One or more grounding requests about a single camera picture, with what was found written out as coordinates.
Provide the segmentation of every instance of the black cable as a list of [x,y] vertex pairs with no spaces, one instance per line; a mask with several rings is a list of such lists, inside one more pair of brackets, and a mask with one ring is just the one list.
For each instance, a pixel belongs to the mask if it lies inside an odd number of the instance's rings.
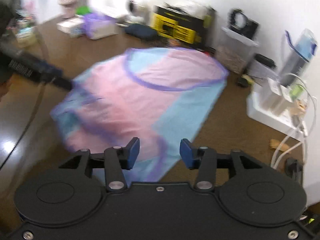
[[13,151],[16,149],[16,147],[18,146],[20,141],[23,139],[23,137],[27,133],[31,123],[33,122],[34,118],[36,117],[36,114],[37,114],[37,112],[39,110],[39,106],[41,105],[42,98],[43,98],[43,95],[44,95],[45,85],[46,85],[45,83],[41,83],[40,84],[40,91],[39,91],[35,106],[33,107],[33,110],[31,112],[29,121],[28,121],[27,125],[25,126],[25,128],[24,128],[22,134],[20,135],[19,139],[17,140],[16,144],[14,145],[13,149],[11,150],[11,152],[7,155],[7,157],[5,158],[3,163],[1,164],[0,171],[3,168],[3,166],[6,164],[6,162],[8,161],[8,159],[10,158],[10,156],[12,155]]

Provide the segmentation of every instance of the cable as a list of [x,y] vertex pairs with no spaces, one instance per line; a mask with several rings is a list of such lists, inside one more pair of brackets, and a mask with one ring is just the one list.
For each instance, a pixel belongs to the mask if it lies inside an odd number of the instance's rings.
[[39,94],[38,94],[38,97],[37,97],[37,100],[36,100],[36,103],[35,103],[35,106],[33,107],[33,110],[31,112],[31,115],[30,115],[30,118],[29,118],[29,121],[27,123],[27,125],[25,126],[23,132],[21,133],[19,139],[17,140],[16,144],[14,145],[13,149],[11,150],[11,152],[7,155],[7,157],[5,158],[5,160],[3,161],[3,163],[1,164],[0,166],[0,171],[1,169],[3,168],[3,166],[6,164],[6,162],[8,161],[8,159],[10,158],[10,156],[12,155],[13,151],[16,149],[16,147],[18,146],[18,144],[20,143],[20,141],[23,139],[24,135],[26,134],[26,132],[28,131],[32,121],[34,120],[34,118],[36,117],[36,114],[39,110],[39,106],[41,104],[41,101],[42,101],[42,98],[43,98],[43,95],[44,95],[44,91],[45,91],[45,83],[41,83],[41,87],[40,87],[40,91],[39,91]]
[[[288,138],[293,135],[293,133],[297,130],[297,128],[293,129],[293,131],[292,131],[290,134],[288,134],[288,135],[283,139],[283,141],[280,143],[280,145],[279,145],[278,148],[275,150],[275,152],[273,153],[273,156],[272,156],[271,167],[274,168],[274,169],[276,169],[276,168],[278,167],[279,162],[280,162],[280,160],[283,158],[283,156],[285,156],[288,152],[290,152],[291,150],[295,149],[296,147],[298,147],[298,146],[301,145],[301,144],[303,144],[303,149],[302,149],[302,150],[303,150],[303,159],[304,159],[303,164],[306,163],[306,159],[307,159],[307,155],[308,155],[308,150],[307,150],[307,148],[306,148],[306,146],[307,146],[306,138],[310,135],[310,133],[313,131],[313,129],[314,129],[315,125],[316,125],[316,108],[317,108],[316,98],[313,97],[313,96],[311,96],[311,94],[309,93],[309,91],[308,91],[308,89],[307,89],[307,85],[306,85],[305,82],[302,80],[302,78],[300,78],[299,76],[297,76],[297,75],[295,75],[295,74],[293,74],[293,73],[287,73],[287,74],[285,74],[284,76],[287,76],[287,75],[294,76],[294,77],[298,78],[298,79],[302,82],[302,84],[303,84],[302,87],[303,87],[304,90],[307,92],[308,97],[310,97],[311,102],[312,102],[312,104],[313,104],[313,107],[314,107],[314,116],[313,116],[313,121],[312,121],[310,130],[309,130],[309,133],[308,133],[306,136],[304,136],[303,142],[297,143],[296,145],[294,145],[293,147],[291,147],[289,150],[283,152],[283,153],[279,156],[279,158],[277,159],[276,163],[274,163],[275,160],[276,160],[276,157],[277,157],[277,155],[278,155],[278,152],[279,152],[280,148],[281,148],[282,145],[288,140]],[[301,122],[302,122],[302,120],[300,120],[300,124],[299,124],[298,127],[301,127],[301,126],[302,126],[302,123],[301,123]]]

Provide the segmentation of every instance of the clear plastic container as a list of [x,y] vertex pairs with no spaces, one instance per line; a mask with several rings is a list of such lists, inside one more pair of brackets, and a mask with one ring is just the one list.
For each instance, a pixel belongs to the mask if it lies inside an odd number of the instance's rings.
[[256,53],[259,43],[230,29],[221,28],[215,58],[228,70],[241,73]]

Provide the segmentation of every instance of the white cable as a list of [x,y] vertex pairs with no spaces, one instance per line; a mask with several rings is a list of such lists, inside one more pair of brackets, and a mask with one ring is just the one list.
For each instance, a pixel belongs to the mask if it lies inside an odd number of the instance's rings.
[[293,131],[291,133],[289,133],[283,140],[282,142],[279,144],[278,148],[275,150],[275,152],[273,153],[273,156],[272,156],[272,160],[271,160],[271,167],[274,168],[274,169],[277,169],[281,159],[283,158],[283,156],[285,156],[288,152],[290,152],[291,150],[295,149],[296,147],[298,147],[299,145],[303,144],[302,146],[302,151],[303,151],[303,164],[306,163],[306,160],[307,160],[307,155],[308,155],[308,149],[307,149],[307,141],[306,141],[306,138],[310,135],[310,133],[313,131],[313,128],[315,127],[316,125],[316,98],[311,96],[311,94],[309,93],[308,89],[307,89],[307,85],[306,83],[302,80],[302,78],[300,78],[299,76],[293,74],[293,73],[287,73],[285,74],[284,76],[294,76],[296,78],[298,78],[302,84],[303,84],[303,88],[304,90],[307,92],[308,94],[308,97],[310,97],[311,99],[311,102],[313,104],[313,108],[314,108],[314,116],[313,116],[313,121],[312,121],[312,124],[311,124],[311,127],[310,127],[310,130],[309,130],[309,133],[307,133],[307,136],[304,136],[303,138],[303,142],[300,142],[300,143],[297,143],[296,145],[294,145],[293,147],[291,147],[289,150],[283,152],[279,158],[277,159],[276,163],[275,160],[276,160],[276,157],[278,155],[278,152],[280,150],[280,148],[282,147],[282,145],[288,140],[289,137],[291,137],[293,135],[293,133],[295,133],[295,131],[297,130],[298,127],[301,127],[301,122],[302,120],[300,120],[300,123],[299,123],[299,126],[296,127],[295,129],[293,129]]

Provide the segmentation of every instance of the circular black motor cover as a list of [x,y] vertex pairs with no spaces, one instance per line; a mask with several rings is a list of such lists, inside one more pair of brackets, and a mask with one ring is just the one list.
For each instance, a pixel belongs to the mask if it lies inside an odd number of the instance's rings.
[[22,184],[14,203],[20,216],[40,225],[63,225],[92,211],[102,198],[101,184],[73,169],[46,171]]
[[297,220],[307,201],[297,182],[269,168],[237,174],[221,186],[219,198],[231,216],[259,227]]

